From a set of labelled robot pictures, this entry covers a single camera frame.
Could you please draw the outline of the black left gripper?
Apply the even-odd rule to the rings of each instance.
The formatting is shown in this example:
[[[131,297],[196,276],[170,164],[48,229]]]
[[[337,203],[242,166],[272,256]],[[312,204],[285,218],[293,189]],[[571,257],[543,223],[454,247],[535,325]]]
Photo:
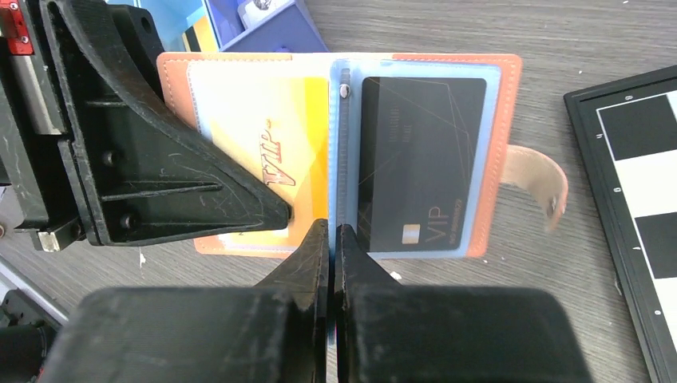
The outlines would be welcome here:
[[[281,229],[290,206],[164,103],[152,15],[1,4],[1,183],[36,249]]]

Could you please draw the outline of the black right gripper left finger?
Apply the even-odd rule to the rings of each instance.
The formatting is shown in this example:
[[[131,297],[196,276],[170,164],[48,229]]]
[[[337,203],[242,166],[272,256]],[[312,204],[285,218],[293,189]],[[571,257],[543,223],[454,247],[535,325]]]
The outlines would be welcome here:
[[[327,221],[251,287],[113,287],[86,296],[43,382],[323,382]]]

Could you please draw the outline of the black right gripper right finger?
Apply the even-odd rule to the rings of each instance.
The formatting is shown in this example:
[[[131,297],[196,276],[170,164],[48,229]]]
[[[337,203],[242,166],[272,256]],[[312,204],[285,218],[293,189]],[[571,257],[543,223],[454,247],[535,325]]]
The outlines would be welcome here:
[[[545,291],[415,286],[335,232],[341,382],[590,382],[562,305]]]

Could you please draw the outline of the yellow VIP card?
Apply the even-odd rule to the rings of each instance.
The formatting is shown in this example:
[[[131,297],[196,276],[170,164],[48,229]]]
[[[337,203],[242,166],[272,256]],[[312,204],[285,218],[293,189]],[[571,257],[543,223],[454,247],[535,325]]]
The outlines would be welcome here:
[[[292,207],[283,229],[203,237],[196,249],[285,257],[327,216],[327,79],[194,75],[190,85],[202,133]]]

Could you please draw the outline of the orange leather card holder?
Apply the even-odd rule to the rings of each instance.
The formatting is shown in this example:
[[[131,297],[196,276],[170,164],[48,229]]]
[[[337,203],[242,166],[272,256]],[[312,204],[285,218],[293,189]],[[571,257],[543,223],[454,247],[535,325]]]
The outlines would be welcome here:
[[[561,167],[531,148],[509,143],[521,76],[514,54],[440,53],[162,53],[156,61],[167,106],[198,126],[192,76],[263,79],[324,77],[328,81],[327,216],[329,242],[341,225],[358,237],[358,180],[362,127],[362,82],[367,77],[482,78],[486,81],[482,129],[477,139],[473,184],[466,205],[461,246],[455,251],[372,252],[375,259],[479,257],[488,246],[498,189],[527,191],[553,229],[564,213],[568,180]]]

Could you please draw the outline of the black VIP card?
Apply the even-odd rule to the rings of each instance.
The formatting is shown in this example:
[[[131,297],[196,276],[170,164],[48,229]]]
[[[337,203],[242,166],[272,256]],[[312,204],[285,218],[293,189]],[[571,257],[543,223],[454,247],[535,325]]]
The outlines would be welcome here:
[[[486,87],[482,78],[363,80],[358,237],[369,251],[461,246]]]

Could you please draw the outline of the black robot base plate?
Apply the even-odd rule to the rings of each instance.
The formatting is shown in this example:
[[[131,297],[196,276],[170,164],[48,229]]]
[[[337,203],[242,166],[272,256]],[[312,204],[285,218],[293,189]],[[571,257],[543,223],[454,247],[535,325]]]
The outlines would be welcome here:
[[[36,382],[42,375],[59,323],[19,289],[1,298],[1,381]]]

